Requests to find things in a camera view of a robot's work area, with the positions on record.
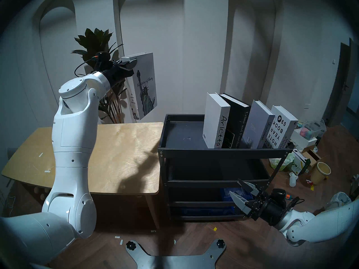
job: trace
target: black book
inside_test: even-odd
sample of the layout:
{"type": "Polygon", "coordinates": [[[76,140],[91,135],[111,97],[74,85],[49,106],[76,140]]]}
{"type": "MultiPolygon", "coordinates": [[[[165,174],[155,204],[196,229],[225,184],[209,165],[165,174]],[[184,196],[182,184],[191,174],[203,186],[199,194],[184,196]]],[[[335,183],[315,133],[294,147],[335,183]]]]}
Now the black book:
{"type": "Polygon", "coordinates": [[[240,147],[251,106],[225,93],[220,96],[231,105],[222,148],[237,149],[240,147]]]}

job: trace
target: metal mounting plate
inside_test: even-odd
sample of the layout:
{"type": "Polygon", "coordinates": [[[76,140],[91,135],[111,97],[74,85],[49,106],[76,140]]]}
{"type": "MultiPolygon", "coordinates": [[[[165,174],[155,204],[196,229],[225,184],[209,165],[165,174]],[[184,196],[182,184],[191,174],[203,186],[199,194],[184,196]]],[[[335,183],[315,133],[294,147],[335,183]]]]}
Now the metal mounting plate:
{"type": "Polygon", "coordinates": [[[136,247],[130,250],[126,246],[126,251],[134,259],[137,264],[137,269],[198,269],[198,268],[213,268],[220,255],[226,248],[217,246],[220,239],[213,241],[208,250],[202,255],[185,255],[185,256],[151,256],[145,253],[141,246],[134,240],[136,247]]]}

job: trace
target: statue of liberty book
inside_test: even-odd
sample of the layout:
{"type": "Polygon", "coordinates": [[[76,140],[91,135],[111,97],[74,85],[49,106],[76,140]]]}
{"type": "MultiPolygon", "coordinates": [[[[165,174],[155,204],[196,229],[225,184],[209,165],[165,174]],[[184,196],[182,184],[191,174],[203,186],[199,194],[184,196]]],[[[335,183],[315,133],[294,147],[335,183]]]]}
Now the statue of liberty book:
{"type": "Polygon", "coordinates": [[[128,78],[129,103],[134,120],[144,118],[157,106],[153,53],[123,57],[122,62],[137,59],[132,78],[128,78]]]}

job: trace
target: wooden table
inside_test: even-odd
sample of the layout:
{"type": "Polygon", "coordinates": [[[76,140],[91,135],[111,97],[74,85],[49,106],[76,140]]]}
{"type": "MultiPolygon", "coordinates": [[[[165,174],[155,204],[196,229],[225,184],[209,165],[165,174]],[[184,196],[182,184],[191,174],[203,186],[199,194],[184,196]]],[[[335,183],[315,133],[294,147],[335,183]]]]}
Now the wooden table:
{"type": "MultiPolygon", "coordinates": [[[[158,144],[163,123],[103,124],[97,128],[88,169],[92,194],[144,195],[159,228],[152,195],[159,190],[158,144]]],[[[38,128],[18,148],[2,175],[24,183],[52,187],[55,157],[51,127],[38,128]]]]}

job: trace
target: yellow bucket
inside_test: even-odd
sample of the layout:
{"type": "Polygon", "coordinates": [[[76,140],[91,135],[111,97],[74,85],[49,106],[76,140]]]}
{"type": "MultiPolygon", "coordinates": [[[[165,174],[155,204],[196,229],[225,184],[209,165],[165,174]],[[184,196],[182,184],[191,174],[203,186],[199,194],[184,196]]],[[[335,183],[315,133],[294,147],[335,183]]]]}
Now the yellow bucket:
{"type": "Polygon", "coordinates": [[[323,181],[324,178],[330,175],[330,173],[331,169],[326,163],[318,162],[312,172],[312,175],[310,176],[310,180],[313,182],[313,184],[318,185],[321,183],[321,181],[323,181]]]}

